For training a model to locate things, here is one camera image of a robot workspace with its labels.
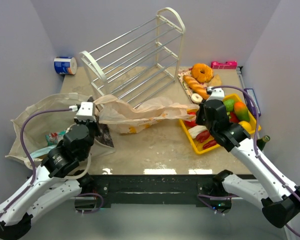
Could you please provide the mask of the green red snack packet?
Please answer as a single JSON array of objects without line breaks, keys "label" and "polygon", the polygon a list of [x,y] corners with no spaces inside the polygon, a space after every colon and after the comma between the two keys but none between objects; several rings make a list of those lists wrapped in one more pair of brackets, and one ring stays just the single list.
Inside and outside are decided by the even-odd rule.
[{"label": "green red snack packet", "polygon": [[47,142],[48,146],[57,145],[61,140],[63,140],[63,137],[65,135],[66,131],[60,131],[60,132],[51,132],[49,134],[45,135],[45,140]]}]

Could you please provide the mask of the translucent orange plastic bag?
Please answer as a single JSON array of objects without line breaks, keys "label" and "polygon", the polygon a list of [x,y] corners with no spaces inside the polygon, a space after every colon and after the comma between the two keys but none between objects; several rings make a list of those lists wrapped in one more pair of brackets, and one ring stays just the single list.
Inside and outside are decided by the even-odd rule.
[{"label": "translucent orange plastic bag", "polygon": [[99,123],[119,134],[137,134],[163,120],[191,121],[195,117],[188,111],[199,109],[197,104],[181,104],[165,96],[147,100],[137,108],[111,94],[101,96],[93,103],[102,107],[97,113]]}]

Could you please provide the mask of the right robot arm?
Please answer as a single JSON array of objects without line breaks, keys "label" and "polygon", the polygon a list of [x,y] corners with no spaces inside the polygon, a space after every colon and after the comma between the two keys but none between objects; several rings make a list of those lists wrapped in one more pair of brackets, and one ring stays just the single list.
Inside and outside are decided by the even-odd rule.
[{"label": "right robot arm", "polygon": [[261,209],[264,217],[277,228],[283,228],[300,213],[300,185],[289,180],[269,161],[240,124],[229,121],[221,100],[200,103],[196,123],[207,127],[217,144],[239,159],[261,185],[257,187],[223,170],[213,178],[217,188]]}]

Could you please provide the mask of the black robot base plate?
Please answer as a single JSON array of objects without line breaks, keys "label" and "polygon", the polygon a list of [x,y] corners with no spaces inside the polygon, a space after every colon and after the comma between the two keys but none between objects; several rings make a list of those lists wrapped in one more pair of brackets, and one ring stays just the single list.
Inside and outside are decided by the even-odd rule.
[{"label": "black robot base plate", "polygon": [[77,211],[90,212],[98,207],[125,205],[211,206],[226,214],[234,197],[218,190],[212,174],[93,175],[83,190],[85,196],[74,199]]}]

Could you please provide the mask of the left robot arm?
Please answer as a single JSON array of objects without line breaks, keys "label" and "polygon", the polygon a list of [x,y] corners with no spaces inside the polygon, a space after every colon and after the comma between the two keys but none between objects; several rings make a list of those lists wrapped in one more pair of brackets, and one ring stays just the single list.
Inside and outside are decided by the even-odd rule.
[{"label": "left robot arm", "polygon": [[22,238],[37,219],[90,188],[93,179],[87,170],[69,174],[80,162],[90,161],[90,151],[99,133],[95,117],[75,118],[74,125],[48,152],[32,177],[0,204],[0,239]]}]

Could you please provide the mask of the blue brown chips bag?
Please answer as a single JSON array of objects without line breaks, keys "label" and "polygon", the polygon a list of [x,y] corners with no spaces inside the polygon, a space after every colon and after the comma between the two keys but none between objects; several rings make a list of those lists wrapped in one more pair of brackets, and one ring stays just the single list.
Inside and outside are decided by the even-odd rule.
[{"label": "blue brown chips bag", "polygon": [[45,155],[49,153],[49,151],[54,147],[54,145],[47,146],[41,149],[38,149],[30,154],[31,158],[34,159],[41,159]]}]

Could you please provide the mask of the cream canvas tote bag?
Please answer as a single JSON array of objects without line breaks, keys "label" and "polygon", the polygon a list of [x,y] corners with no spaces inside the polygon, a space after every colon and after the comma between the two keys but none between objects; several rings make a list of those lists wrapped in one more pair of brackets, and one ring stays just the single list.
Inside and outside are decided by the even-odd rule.
[{"label": "cream canvas tote bag", "polygon": [[[21,129],[24,122],[32,115],[47,111],[67,109],[69,106],[78,105],[81,102],[93,102],[92,96],[73,93],[58,93],[50,95],[39,102],[27,107],[16,119],[12,120],[16,138],[13,145],[5,157],[24,164],[28,169],[32,169],[29,158],[23,150],[21,144]],[[45,135],[54,132],[67,130],[68,127],[75,123],[76,113],[73,111],[65,112],[48,112],[32,118],[23,130],[23,140],[26,149],[32,152],[47,147]],[[107,125],[99,123],[98,128],[101,132],[100,136],[94,139],[94,145],[91,147],[91,157],[93,160],[109,155],[115,152],[114,143],[110,135]],[[43,158],[33,159],[36,166],[41,164]]]}]

